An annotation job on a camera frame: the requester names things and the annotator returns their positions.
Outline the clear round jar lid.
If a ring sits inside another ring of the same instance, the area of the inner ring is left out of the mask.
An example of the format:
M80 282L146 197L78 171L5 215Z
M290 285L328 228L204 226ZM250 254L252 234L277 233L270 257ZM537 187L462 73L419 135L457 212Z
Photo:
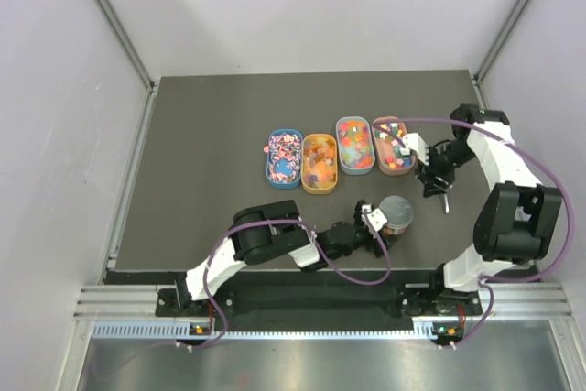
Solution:
M405 198L391 195L384 198L378 208L386 217L386 226L392 229L407 228L413 221L414 211Z

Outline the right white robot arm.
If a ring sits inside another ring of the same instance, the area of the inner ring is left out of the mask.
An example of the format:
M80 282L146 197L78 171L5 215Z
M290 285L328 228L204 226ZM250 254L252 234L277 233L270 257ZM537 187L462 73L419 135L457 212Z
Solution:
M431 275L427 300L440 314L452 314L475 297L482 276L543 259L555 230L562 193L545 186L512 147L514 139L502 111L463 104L454 110L453 138L434 145L415 133L404 142L417 155L417 178L426 198L444 195L455 171L479 162L489 195L472 229L472 244Z

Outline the clear plastic jar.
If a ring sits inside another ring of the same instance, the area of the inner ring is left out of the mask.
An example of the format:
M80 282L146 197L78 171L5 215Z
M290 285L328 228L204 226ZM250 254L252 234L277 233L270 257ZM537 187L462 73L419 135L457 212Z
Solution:
M397 237L400 236L401 234L403 234L405 232L405 228L393 228L390 227L388 225L386 225L383 230L382 233L385 237Z

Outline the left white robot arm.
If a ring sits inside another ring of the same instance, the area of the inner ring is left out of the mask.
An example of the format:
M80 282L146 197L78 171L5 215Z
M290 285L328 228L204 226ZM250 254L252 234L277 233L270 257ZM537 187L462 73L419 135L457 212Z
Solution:
M178 276L175 300L186 313L198 314L237 272L284 255L307 272L330 266L362 247L388 257L390 232L385 211L365 201L357 202L352 223L337 222L319 233L302 220L293 200L247 208L233 217L232 227L202 263Z

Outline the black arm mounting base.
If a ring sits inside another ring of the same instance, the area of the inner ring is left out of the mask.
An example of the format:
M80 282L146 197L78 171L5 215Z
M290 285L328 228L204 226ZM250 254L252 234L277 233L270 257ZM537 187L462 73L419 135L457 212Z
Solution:
M159 317L203 316L214 313L215 306L230 317L257 310L372 310L394 318L482 314L476 293L442 297L427 286L397 284L368 287L330 282L299 286L237 283L222 286L212 298L203 299L190 299L179 288L162 289L158 300L156 315Z

